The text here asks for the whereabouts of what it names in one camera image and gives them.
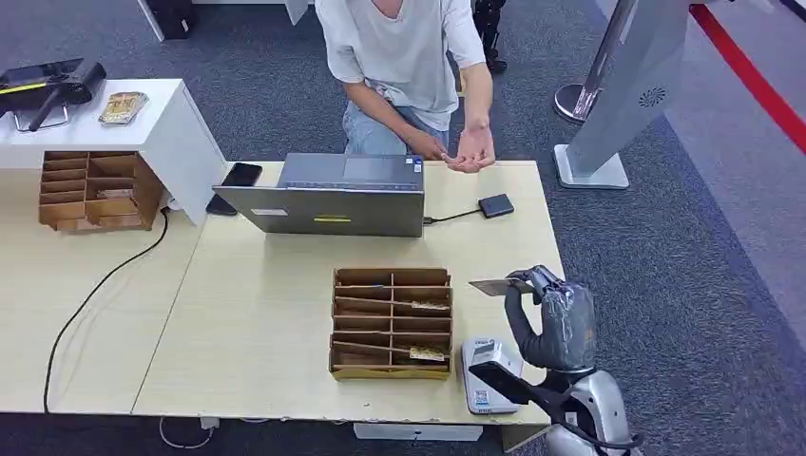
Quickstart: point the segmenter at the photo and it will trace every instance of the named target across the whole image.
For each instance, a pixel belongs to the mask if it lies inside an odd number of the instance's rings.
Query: cardboard organizer
[[[59,231],[150,230],[162,197],[137,152],[46,152],[39,222]]]
[[[453,306],[445,269],[337,269],[332,309],[336,379],[449,377]]]

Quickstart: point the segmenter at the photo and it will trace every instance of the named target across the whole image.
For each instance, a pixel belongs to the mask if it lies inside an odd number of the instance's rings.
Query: jeans
[[[448,148],[448,132],[439,131],[421,121],[409,107],[394,109],[406,119],[406,122],[425,131]],[[406,155],[413,154],[411,149],[383,123],[370,118],[353,102],[347,103],[342,119],[344,132],[347,134],[345,154]]]

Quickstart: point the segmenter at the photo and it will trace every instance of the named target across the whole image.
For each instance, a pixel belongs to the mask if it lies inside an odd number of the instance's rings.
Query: qr code
[[[477,389],[475,392],[475,404],[477,406],[487,406],[489,405],[489,398],[487,397],[487,392],[483,389]]]

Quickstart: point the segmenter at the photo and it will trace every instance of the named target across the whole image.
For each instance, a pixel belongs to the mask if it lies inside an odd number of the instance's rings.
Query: power outlet
[[[210,417],[210,416],[203,416],[200,418],[201,420],[201,428],[204,430],[217,428],[221,425],[221,420],[218,418]]]

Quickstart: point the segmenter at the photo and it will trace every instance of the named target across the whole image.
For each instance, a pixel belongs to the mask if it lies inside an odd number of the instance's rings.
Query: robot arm
[[[641,454],[643,436],[630,434],[618,384],[593,364],[593,299],[587,288],[561,280],[545,266],[515,271],[507,280],[505,309],[512,335],[526,362],[547,368],[546,380],[533,386],[499,369],[484,347],[476,350],[470,372],[510,401],[533,402],[547,412],[553,425],[546,434],[552,455]],[[541,334],[528,322],[523,293],[531,293],[534,305],[542,306]]]

